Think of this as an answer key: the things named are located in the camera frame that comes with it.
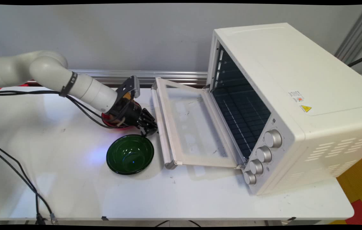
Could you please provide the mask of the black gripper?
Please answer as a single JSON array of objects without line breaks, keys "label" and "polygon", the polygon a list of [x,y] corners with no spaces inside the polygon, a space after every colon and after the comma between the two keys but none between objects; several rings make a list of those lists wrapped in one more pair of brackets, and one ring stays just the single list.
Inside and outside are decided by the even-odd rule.
[{"label": "black gripper", "polygon": [[124,96],[113,105],[107,113],[107,123],[110,126],[139,126],[141,136],[151,136],[158,132],[155,118],[131,96]]}]

